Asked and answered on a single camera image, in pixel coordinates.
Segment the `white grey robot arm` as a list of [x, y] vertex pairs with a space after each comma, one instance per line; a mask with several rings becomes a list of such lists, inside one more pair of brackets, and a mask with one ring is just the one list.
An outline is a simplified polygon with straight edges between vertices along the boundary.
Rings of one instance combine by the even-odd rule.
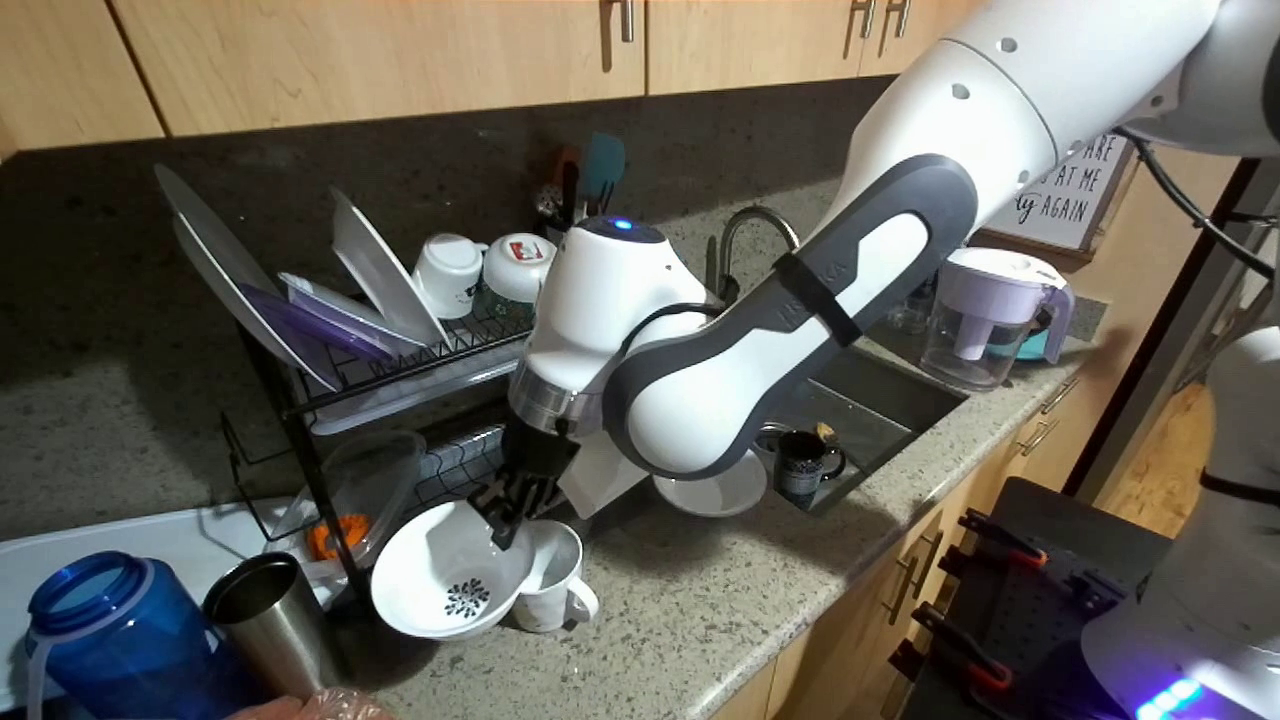
[[1276, 54], [1280, 0], [981, 0], [863, 113], [832, 209], [750, 297], [722, 304], [640, 222], [570, 228], [507, 379], [491, 537], [581, 462], [606, 473], [578, 512], [727, 473], [781, 397], [1091, 137], [1269, 158]]

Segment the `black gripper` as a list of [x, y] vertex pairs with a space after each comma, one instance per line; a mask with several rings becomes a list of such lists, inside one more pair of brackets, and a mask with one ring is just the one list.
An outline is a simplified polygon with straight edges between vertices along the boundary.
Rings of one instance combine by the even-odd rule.
[[468, 504], [485, 515], [495, 547], [507, 547], [516, 542], [516, 527], [556, 501], [556, 481], [565, 478], [572, 455], [578, 444], [570, 442], [570, 426], [556, 426], [552, 432], [524, 419], [504, 426], [499, 463], [468, 497]]

